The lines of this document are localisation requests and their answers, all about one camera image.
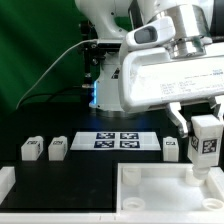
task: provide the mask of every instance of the white platform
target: white platform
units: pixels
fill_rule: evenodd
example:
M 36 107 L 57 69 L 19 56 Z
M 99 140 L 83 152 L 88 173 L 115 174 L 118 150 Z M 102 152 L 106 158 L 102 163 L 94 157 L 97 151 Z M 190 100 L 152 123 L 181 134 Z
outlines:
M 71 150 L 161 150 L 155 132 L 77 132 Z

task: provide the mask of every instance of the black table surface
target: black table surface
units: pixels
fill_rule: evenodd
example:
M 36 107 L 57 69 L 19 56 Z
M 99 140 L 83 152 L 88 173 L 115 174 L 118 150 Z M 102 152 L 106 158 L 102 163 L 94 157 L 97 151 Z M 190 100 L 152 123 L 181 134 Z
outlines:
M 187 120 L 208 113 L 207 104 L 182 111 Z M 16 184 L 0 212 L 115 212 L 118 163 L 163 162 L 162 151 L 121 150 L 68 150 L 64 161 L 49 161 L 52 138 L 66 136 L 70 148 L 77 131 L 154 131 L 161 148 L 162 138 L 177 137 L 179 161 L 189 162 L 188 139 L 178 137 L 164 110 L 112 119 L 91 114 L 81 103 L 27 104 L 0 123 L 0 166 L 14 166 L 16 173 Z M 21 146 L 34 136 L 44 138 L 44 151 L 37 161 L 22 161 Z

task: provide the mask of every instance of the black cable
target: black cable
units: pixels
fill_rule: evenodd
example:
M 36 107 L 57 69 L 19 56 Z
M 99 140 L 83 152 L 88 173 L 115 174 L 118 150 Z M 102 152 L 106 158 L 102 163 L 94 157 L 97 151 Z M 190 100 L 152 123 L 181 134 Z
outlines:
M 38 97 L 38 96 L 52 96 L 52 95 L 55 95 L 54 93 L 39 93 L 39 94 L 33 94 L 31 96 L 28 96 L 26 98 L 24 98 L 20 104 L 18 105 L 18 108 L 20 108 L 25 101 L 31 99 L 31 98 L 35 98 L 35 97 Z M 57 94 L 57 96 L 75 96 L 76 94 Z
M 57 97 L 57 96 L 75 96 L 75 95 L 81 95 L 80 93 L 79 94 L 74 94 L 74 93 L 71 93 L 71 94 L 63 94 L 63 92 L 66 92 L 66 91 L 69 91 L 69 90 L 72 90 L 72 89 L 81 89 L 82 87 L 80 86 L 73 86 L 73 87 L 67 87 L 67 88 L 64 88 L 62 90 L 59 90 L 58 92 L 56 93 L 39 93 L 39 94 L 33 94 L 31 96 L 28 96 L 26 98 L 24 98 L 18 105 L 18 108 L 20 108 L 25 101 L 31 99 L 31 98 L 35 98 L 35 97 L 38 97 L 38 96 L 50 96 L 50 98 L 47 99 L 46 102 L 50 102 L 53 98 Z
M 82 89 L 82 86 L 70 86 L 70 87 L 66 87 L 64 89 L 61 89 L 59 91 L 57 91 L 56 93 L 52 94 L 47 100 L 46 102 L 50 102 L 51 100 L 53 100 L 55 97 L 57 97 L 57 95 L 61 94 L 61 93 L 64 93 L 64 92 L 67 92 L 67 91 L 70 91 L 70 90 L 73 90 L 73 89 Z

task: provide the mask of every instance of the screw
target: screw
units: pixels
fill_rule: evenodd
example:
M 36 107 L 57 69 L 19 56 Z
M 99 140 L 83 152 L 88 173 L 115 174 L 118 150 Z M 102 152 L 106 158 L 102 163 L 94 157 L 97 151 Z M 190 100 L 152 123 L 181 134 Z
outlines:
M 95 58 L 92 60 L 93 65 L 98 65 L 99 61 L 96 60 Z
M 91 45 L 91 48 L 92 48 L 92 49 L 94 49 L 94 48 L 96 48 L 96 47 L 97 47 L 96 44 L 92 44 L 92 45 Z

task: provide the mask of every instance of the black label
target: black label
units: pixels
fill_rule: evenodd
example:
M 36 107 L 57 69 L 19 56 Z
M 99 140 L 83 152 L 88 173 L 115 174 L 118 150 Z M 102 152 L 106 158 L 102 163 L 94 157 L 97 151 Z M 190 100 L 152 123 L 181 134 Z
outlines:
M 120 139 L 139 139 L 138 133 L 120 133 Z
M 175 142 L 166 142 L 166 145 L 176 145 Z
M 94 148 L 95 149 L 114 148 L 114 141 L 96 141 Z
M 62 145 L 63 144 L 63 141 L 54 141 L 53 142 L 53 145 Z
M 115 133 L 97 133 L 96 139 L 115 139 Z
M 124 149 L 139 149 L 139 141 L 120 141 L 120 148 Z
M 215 153 L 217 150 L 217 142 L 218 142 L 217 139 L 203 141 L 202 153 L 203 154 Z
M 193 136 L 191 139 L 191 145 L 196 151 L 198 151 L 198 144 L 199 144 L 198 138 L 196 136 Z
M 37 141 L 29 141 L 27 142 L 27 145 L 36 145 L 37 144 Z

